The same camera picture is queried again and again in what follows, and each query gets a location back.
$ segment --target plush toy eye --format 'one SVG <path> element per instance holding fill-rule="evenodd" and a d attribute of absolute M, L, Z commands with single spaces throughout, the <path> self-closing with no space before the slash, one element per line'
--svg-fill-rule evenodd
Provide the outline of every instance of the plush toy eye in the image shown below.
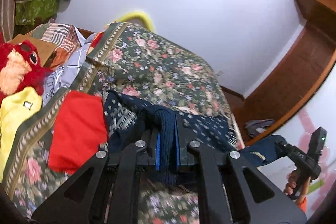
<path fill-rule="evenodd" d="M 37 54 L 36 54 L 36 52 L 32 52 L 29 55 L 29 59 L 34 65 L 37 65 Z"/>

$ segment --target orange sleeve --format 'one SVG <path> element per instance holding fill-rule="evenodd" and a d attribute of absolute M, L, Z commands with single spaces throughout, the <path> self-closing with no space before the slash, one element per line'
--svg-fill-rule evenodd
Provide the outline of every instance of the orange sleeve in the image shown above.
<path fill-rule="evenodd" d="M 303 202 L 298 204 L 299 208 L 304 212 L 307 211 L 307 198 L 304 198 Z"/>

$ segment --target bed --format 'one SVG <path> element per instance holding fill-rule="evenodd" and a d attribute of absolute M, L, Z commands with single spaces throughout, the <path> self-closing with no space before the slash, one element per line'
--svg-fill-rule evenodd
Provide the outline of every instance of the bed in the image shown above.
<path fill-rule="evenodd" d="M 47 33 L 53 37 L 57 30 L 78 45 L 85 45 L 77 30 L 66 24 L 43 24 L 28 35 L 44 39 Z M 48 156 L 55 118 L 71 90 L 102 97 L 105 91 L 114 89 L 182 112 L 221 115 L 227 119 L 232 145 L 238 149 L 244 147 L 213 70 L 196 54 L 140 25 L 121 22 L 112 23 L 93 51 L 83 54 L 85 61 L 76 68 L 77 76 L 71 85 L 61 84 L 57 90 L 53 87 L 44 97 L 43 108 L 16 132 L 2 185 L 23 215 L 30 217 L 69 177 L 67 173 L 49 169 Z M 198 215 L 196 193 L 142 179 L 139 223 L 196 224 Z"/>

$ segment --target green bag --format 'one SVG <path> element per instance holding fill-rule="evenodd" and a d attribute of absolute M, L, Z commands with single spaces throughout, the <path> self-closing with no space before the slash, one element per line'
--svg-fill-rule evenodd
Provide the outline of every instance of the green bag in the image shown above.
<path fill-rule="evenodd" d="M 56 14 L 59 0 L 16 0 L 15 1 L 15 24 L 34 25 L 35 18 L 42 21 Z"/>

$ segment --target folded red garment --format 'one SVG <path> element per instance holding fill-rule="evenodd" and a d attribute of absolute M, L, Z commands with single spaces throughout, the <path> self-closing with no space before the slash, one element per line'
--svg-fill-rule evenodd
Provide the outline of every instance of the folded red garment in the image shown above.
<path fill-rule="evenodd" d="M 75 173 L 107 141 L 100 97 L 71 91 L 65 98 L 55 120 L 51 142 L 50 169 Z"/>

